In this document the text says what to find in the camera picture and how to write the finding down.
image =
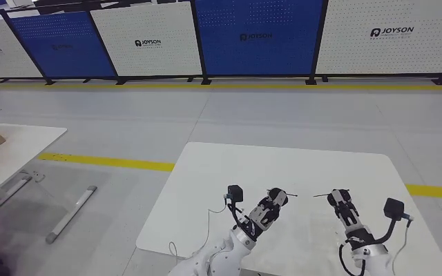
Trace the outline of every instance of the pegboard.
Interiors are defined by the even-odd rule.
[[[0,78],[42,77],[4,20],[0,20]]]
[[[86,12],[11,18],[48,77],[114,77]]]
[[[202,74],[189,2],[91,13],[118,75]]]
[[[441,53],[441,0],[329,0],[316,73],[438,73]]]
[[[306,75],[323,0],[196,0],[209,75]]]

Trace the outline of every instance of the yellow floor line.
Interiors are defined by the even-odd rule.
[[[303,84],[222,84],[214,83],[210,86],[202,86],[200,84],[177,84],[177,83],[148,83],[148,84],[131,84],[127,83],[123,86],[114,84],[54,84],[45,86],[43,83],[33,84],[0,84],[2,88],[44,88],[44,89],[131,89],[131,88],[179,88],[179,89],[301,89],[301,90],[442,90],[442,86],[425,85],[425,86],[406,86],[406,85],[353,85],[353,84],[322,84],[317,86],[306,86]]]
[[[442,197],[441,186],[425,186],[416,184],[406,184],[406,186],[411,195],[420,195],[422,197]]]
[[[40,160],[51,160],[61,162],[72,162],[80,164],[100,165],[100,166],[112,166],[122,168],[139,168],[142,170],[161,170],[164,172],[171,172],[175,164],[173,163],[160,163],[152,161],[142,160],[129,160],[118,159],[108,157],[95,157],[84,155],[63,155],[59,153],[43,153],[38,157]]]
[[[72,162],[80,164],[98,165],[98,166],[112,166],[122,168],[138,168],[142,170],[161,170],[164,172],[171,172],[175,164],[160,163],[143,160],[118,159],[108,157],[95,157],[84,155],[64,155],[60,153],[43,153],[38,157],[40,160]],[[423,197],[442,197],[442,186],[425,186],[416,184],[406,184],[408,192],[411,195]]]

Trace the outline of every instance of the table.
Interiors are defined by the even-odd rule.
[[[32,179],[32,175],[21,171],[23,167],[56,142],[66,131],[68,131],[66,128],[0,124],[0,135],[6,139],[6,142],[0,145],[0,205]],[[18,181],[5,191],[2,187],[9,181],[13,181],[12,178],[16,178],[19,173],[22,175],[19,175]],[[96,188],[89,186],[75,207],[55,226],[54,230],[46,237],[49,244],[55,241]]]
[[[227,186],[238,184],[248,214],[266,195],[279,187],[290,197],[280,218],[259,238],[242,267],[274,275],[347,275],[338,260],[338,245],[344,228],[327,203],[334,188],[350,189],[361,221],[375,238],[383,236],[390,220],[383,207],[388,197],[405,203],[405,212],[415,216],[408,231],[407,247],[396,260],[397,275],[435,275],[442,253],[390,159],[385,155],[268,148],[224,144],[188,143],[158,197],[137,239],[137,247],[169,253],[174,241],[180,257],[188,257],[203,245],[207,233],[207,208],[221,210]],[[209,242],[226,237],[234,225],[229,211],[211,214]],[[403,245],[405,221],[396,224],[385,243],[394,255]],[[347,267],[355,274],[344,250]]]

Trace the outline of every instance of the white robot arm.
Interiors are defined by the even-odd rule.
[[[250,254],[256,245],[257,238],[269,229],[279,217],[279,211],[287,202],[287,194],[279,188],[267,193],[249,216],[240,221],[237,216],[236,203],[242,202],[242,189],[238,185],[228,187],[227,204],[236,225],[229,231],[229,236],[207,244],[192,257],[181,261],[169,273],[169,276],[238,276],[241,271],[241,260]]]
[[[352,246],[352,258],[356,266],[362,269],[359,276],[363,276],[365,271],[371,276],[393,276],[393,270],[388,267],[392,256],[383,243],[391,237],[396,221],[407,219],[407,227],[410,227],[413,217],[404,213],[404,203],[392,198],[387,199],[384,214],[391,219],[390,227],[387,234],[380,239],[374,239],[369,228],[359,220],[358,211],[352,203],[348,190],[333,190],[328,194],[327,200],[345,227],[347,240],[339,247],[339,259],[345,272],[355,276],[347,270],[342,258],[343,247],[349,243]]]

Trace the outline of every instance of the floor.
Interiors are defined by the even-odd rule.
[[[13,88],[3,83],[0,123],[66,127],[68,133],[50,152],[170,163],[188,141],[383,153],[404,183],[442,186],[442,93],[363,87],[433,85],[397,81],[327,84],[354,86],[343,90],[269,86],[302,80],[213,82],[237,88],[186,87],[182,80],[175,82],[182,84],[179,88],[91,88],[78,82],[63,87],[66,81]],[[267,86],[241,86],[247,84]],[[24,186],[0,208],[0,254],[13,275],[156,276],[174,266],[171,256],[135,248],[168,172],[41,160],[28,170],[46,178]],[[89,185],[98,186],[97,192],[59,239],[45,244],[68,207],[57,199],[75,202]],[[442,198],[414,200],[442,248]]]

